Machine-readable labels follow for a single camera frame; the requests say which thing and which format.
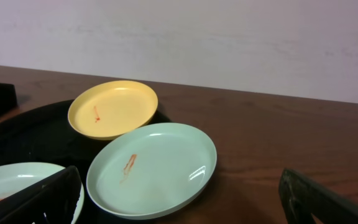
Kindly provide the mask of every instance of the mint green plate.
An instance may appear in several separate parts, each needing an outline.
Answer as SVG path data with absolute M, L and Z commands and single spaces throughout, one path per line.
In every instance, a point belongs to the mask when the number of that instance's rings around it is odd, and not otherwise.
M 157 218 L 191 202 L 216 166 L 216 149 L 185 124 L 144 126 L 110 142 L 93 160 L 86 186 L 103 210 L 128 219 Z

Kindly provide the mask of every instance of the black tray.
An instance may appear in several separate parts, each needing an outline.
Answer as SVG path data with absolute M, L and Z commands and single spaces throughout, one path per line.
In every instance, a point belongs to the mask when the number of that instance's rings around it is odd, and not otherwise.
M 67 120 L 73 100 L 43 106 L 0 124 L 0 166 L 18 162 L 49 162 L 63 167 L 76 166 L 85 186 L 93 158 L 110 141 L 82 136 Z M 161 112 L 150 124 L 170 120 Z M 84 205 L 77 223 L 130 223 L 98 208 L 85 191 Z

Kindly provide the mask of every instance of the plate rim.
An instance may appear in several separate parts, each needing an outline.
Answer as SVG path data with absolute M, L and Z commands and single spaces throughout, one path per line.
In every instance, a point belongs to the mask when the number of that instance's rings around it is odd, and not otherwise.
M 203 184 L 203 185 L 200 185 L 200 189 L 197 190 L 197 192 L 195 192 L 194 194 L 192 194 L 190 197 L 186 198 L 185 200 L 183 200 L 182 202 L 176 204 L 176 205 L 172 205 L 171 207 L 169 208 L 166 208 L 166 209 L 163 209 L 163 210 L 159 210 L 157 212 L 152 212 L 152 213 L 144 213 L 144 214 L 126 214 L 126 213 L 120 213 L 120 212 L 114 212 L 112 210 L 108 210 L 107 208 L 104 208 L 102 205 L 100 205 L 98 202 L 96 202 L 96 200 L 92 197 L 92 194 L 89 190 L 89 187 L 88 187 L 88 176 L 90 174 L 90 170 L 93 166 L 95 166 L 94 164 L 96 163 L 96 159 L 98 157 L 101 156 L 101 153 L 103 150 L 105 150 L 110 144 L 114 144 L 114 141 L 111 141 L 109 144 L 107 144 L 102 150 L 100 150 L 100 152 L 98 153 L 98 155 L 96 155 L 96 157 L 93 159 L 91 165 L 89 166 L 89 169 L 88 169 L 88 172 L 86 174 L 86 191 L 90 197 L 90 199 L 92 200 L 93 203 L 95 203 L 99 208 L 101 208 L 102 210 L 110 213 L 110 214 L 113 214 L 113 215 L 117 215 L 119 217 L 123 217 L 123 218 L 128 218 L 128 219 L 132 219 L 132 220 L 146 220 L 146 219 L 151 219 L 151 218 L 158 218 L 158 217 L 162 217 L 162 216 L 165 216 L 165 215 L 168 215 L 168 214 L 171 214 L 181 208 L 183 208 L 184 206 L 188 205 L 192 200 L 194 200 L 203 190 L 204 188 L 206 187 L 206 185 L 208 184 L 208 182 L 211 180 L 212 178 L 212 175 L 214 174 L 215 172 L 215 169 L 216 169 L 216 164 L 218 162 L 218 153 L 216 151 L 216 146 L 214 144 L 214 142 L 212 141 L 212 139 L 205 133 L 203 132 L 202 130 L 194 127 L 194 126 L 190 126 L 188 124 L 181 124 L 181 123 L 158 123 L 158 124 L 151 124 L 151 125 L 147 125 L 147 126 L 143 126 L 143 127 L 140 127 L 140 128 L 137 128 L 133 131 L 130 131 L 126 134 L 123 134 L 122 136 L 119 136 L 117 139 L 115 139 L 115 141 L 119 140 L 119 138 L 124 138 L 125 136 L 127 136 L 128 134 L 131 134 L 133 132 L 136 132 L 137 130 L 139 129 L 144 129 L 144 128 L 151 128 L 152 126 L 166 126 L 166 125 L 180 125 L 180 126 L 187 126 L 189 128 L 192 128 L 192 129 L 195 129 L 196 131 L 199 131 L 203 134 L 205 134 L 205 136 L 207 137 L 207 139 L 210 141 L 210 143 L 212 144 L 213 146 L 213 156 L 214 156 L 214 163 L 213 163 L 213 166 L 211 168 L 211 175 L 206 179 L 206 182 Z

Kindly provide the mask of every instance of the brown table surface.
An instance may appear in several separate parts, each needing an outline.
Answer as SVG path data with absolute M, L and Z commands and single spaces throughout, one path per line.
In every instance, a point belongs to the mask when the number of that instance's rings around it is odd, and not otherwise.
M 19 113 L 114 78 L 0 67 L 16 86 Z M 144 82 L 171 120 L 200 128 L 218 165 L 205 191 L 159 223 L 286 223 L 278 196 L 284 167 L 296 169 L 358 204 L 358 104 Z

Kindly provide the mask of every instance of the yellow plate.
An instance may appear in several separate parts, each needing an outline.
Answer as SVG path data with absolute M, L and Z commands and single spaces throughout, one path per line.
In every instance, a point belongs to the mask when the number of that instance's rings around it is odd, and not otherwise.
M 77 97 L 68 109 L 68 122 L 89 138 L 112 140 L 147 124 L 157 105 L 157 95 L 143 83 L 108 82 Z

